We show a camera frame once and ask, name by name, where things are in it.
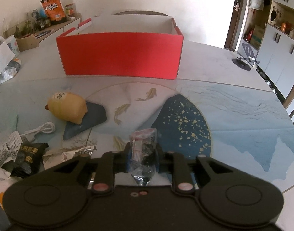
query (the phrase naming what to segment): black handle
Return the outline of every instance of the black handle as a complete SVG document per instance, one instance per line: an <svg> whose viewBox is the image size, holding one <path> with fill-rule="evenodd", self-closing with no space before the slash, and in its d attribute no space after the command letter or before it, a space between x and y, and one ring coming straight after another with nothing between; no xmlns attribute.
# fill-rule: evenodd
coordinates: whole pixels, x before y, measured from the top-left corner
<svg viewBox="0 0 294 231"><path fill-rule="evenodd" d="M291 50L291 52L290 52L290 53L292 54L293 52L294 52L294 46L292 47L292 50Z"/></svg>

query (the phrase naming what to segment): door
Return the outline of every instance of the door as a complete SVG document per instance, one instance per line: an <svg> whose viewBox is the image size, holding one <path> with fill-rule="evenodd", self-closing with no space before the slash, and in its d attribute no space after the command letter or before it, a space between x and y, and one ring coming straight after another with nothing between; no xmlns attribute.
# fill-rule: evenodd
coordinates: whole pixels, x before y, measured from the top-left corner
<svg viewBox="0 0 294 231"><path fill-rule="evenodd" d="M231 23L228 29L227 38L225 41L224 48L234 51L232 46L234 44L234 39L237 33L237 28L240 20L240 10L243 5L243 0L235 0L233 13L231 16Z"/></svg>
<svg viewBox="0 0 294 231"><path fill-rule="evenodd" d="M266 68L265 74L276 84L285 66L291 58L291 38L284 33L279 33L272 58Z"/></svg>
<svg viewBox="0 0 294 231"><path fill-rule="evenodd" d="M270 63L275 48L277 47L276 41L278 40L280 33L281 32L278 29L272 27L271 25L267 25L258 55L256 57L257 61L260 61L258 66L264 72Z"/></svg>
<svg viewBox="0 0 294 231"><path fill-rule="evenodd" d="M285 68L275 84L285 98L288 96L294 85L294 40L291 40L290 54L291 58L287 60Z"/></svg>

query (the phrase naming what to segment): clear plastic bag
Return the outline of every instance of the clear plastic bag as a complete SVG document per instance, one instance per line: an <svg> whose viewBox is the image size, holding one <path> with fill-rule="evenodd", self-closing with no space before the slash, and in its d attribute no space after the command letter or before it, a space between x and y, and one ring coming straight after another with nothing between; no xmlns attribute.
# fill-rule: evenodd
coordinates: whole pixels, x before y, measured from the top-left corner
<svg viewBox="0 0 294 231"><path fill-rule="evenodd" d="M130 135L132 155L128 172L140 186L146 186L156 171L157 129L148 128Z"/></svg>

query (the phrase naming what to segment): red cardboard box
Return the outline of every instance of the red cardboard box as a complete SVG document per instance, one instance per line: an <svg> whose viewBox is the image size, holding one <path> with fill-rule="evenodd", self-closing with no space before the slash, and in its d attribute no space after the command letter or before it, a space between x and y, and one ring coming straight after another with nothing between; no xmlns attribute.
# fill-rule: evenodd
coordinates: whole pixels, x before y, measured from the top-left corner
<svg viewBox="0 0 294 231"><path fill-rule="evenodd" d="M93 17L56 38L67 75L176 79L183 35L156 15Z"/></svg>

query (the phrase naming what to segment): crumpled plastic wrapper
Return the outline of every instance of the crumpled plastic wrapper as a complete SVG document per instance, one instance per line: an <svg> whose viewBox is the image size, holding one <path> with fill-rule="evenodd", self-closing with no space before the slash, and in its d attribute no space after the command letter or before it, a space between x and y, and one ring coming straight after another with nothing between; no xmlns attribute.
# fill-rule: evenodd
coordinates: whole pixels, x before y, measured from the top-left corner
<svg viewBox="0 0 294 231"><path fill-rule="evenodd" d="M148 128L130 135L132 156L128 172L139 186L146 186L156 171L157 129Z"/></svg>
<svg viewBox="0 0 294 231"><path fill-rule="evenodd" d="M45 169L49 169L79 155L91 155L95 150L97 150L95 145L86 147L51 149L43 155L43 165Z"/></svg>

